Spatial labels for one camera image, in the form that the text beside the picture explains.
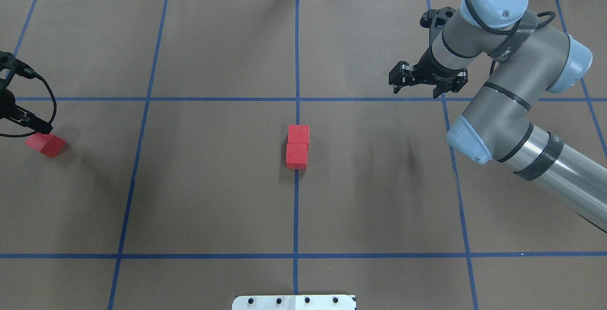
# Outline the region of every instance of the red block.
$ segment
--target red block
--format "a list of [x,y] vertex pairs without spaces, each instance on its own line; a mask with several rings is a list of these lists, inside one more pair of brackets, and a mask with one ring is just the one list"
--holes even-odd
[[26,140],[26,145],[48,157],[55,158],[65,146],[65,141],[53,134],[34,133]]
[[289,169],[308,167],[308,144],[286,144],[286,167]]
[[310,144],[310,126],[289,126],[287,143]]

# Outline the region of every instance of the white mounting plate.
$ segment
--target white mounting plate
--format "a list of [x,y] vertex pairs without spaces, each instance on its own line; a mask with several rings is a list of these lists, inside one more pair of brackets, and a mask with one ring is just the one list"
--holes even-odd
[[356,310],[354,295],[240,296],[232,310]]

